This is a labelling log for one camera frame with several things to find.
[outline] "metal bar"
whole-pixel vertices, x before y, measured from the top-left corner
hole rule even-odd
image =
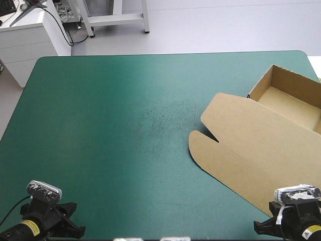
[[[122,15],[108,15],[108,16],[95,16],[89,17],[89,25],[96,26],[109,26],[120,24],[133,24],[142,22],[142,14],[122,14]]]

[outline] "green table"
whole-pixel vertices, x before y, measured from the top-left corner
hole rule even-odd
[[[317,80],[300,51],[40,59],[0,143],[0,216],[35,179],[78,203],[86,239],[263,238],[267,216],[194,163],[188,136],[271,64]]]

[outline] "cable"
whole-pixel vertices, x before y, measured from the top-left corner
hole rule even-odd
[[[32,4],[32,5],[34,5],[34,6],[36,6],[36,7],[38,7],[38,8],[40,8],[40,9],[42,9],[42,10],[44,10],[45,12],[47,12],[47,13],[49,13],[49,15],[50,16],[52,16],[53,17],[53,19],[55,20],[55,22],[56,22],[56,24],[58,25],[58,27],[59,27],[59,29],[60,29],[60,32],[62,33],[62,35],[64,36],[64,39],[66,40],[66,42],[67,42],[67,44],[70,46],[70,47],[73,47],[75,44],[78,44],[78,43],[82,43],[82,42],[84,42],[89,36],[87,35],[87,37],[84,39],[84,40],[81,40],[81,41],[79,41],[79,42],[69,42],[69,40],[66,38],[66,36],[64,35],[64,31],[61,29],[61,27],[60,27],[60,25],[59,25],[59,23],[58,23],[58,21],[57,21],[57,19],[55,18],[55,16],[53,16],[52,15],[52,13],[51,12],[49,12],[48,10],[46,10],[45,8],[43,8],[43,7],[41,7],[41,6],[39,6],[39,5],[37,5],[37,4],[35,4],[35,3],[33,3],[31,0],[26,0],[28,3],[30,3],[30,4]]]
[[[86,37],[85,39],[83,39],[83,40],[81,40],[81,41],[78,41],[78,42],[74,42],[74,40],[72,39],[71,34],[70,34],[70,32],[69,32],[69,29],[68,29],[68,28],[66,28],[66,30],[67,30],[67,33],[68,33],[68,35],[69,35],[70,39],[71,39],[71,43],[72,43],[72,44],[79,44],[79,43],[82,43],[82,42],[84,42],[86,39],[88,39],[88,37],[89,37],[89,35],[87,35],[87,37]]]
[[[5,220],[9,217],[10,213],[23,201],[27,200],[28,198],[30,198],[31,196],[27,196],[23,199],[21,199],[19,202],[17,202],[12,208],[11,210],[7,213],[7,215],[4,217],[4,219],[0,222],[0,226],[5,222]]]
[[[20,0],[18,0],[18,6],[17,6],[17,9],[20,7]],[[7,22],[9,19],[11,19],[14,15],[16,15],[17,12],[13,13],[9,18],[7,18],[6,20],[4,20],[2,22],[2,24],[4,24],[5,22]]]

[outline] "gray floor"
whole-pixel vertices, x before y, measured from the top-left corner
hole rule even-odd
[[[88,0],[92,15],[111,12],[112,1]],[[148,0],[150,34],[143,25],[95,28],[96,38],[73,55],[165,54],[302,50],[321,56],[321,1]],[[124,0],[124,13],[141,12],[140,0]],[[85,29],[69,26],[75,41]],[[321,73],[321,61],[313,58]],[[0,138],[22,93],[7,72],[0,75]]]

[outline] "cardboard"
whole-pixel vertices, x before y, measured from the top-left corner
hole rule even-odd
[[[201,120],[219,143],[192,132],[192,157],[270,215],[275,189],[302,183],[321,187],[320,107],[321,84],[272,66],[248,98],[214,97]]]

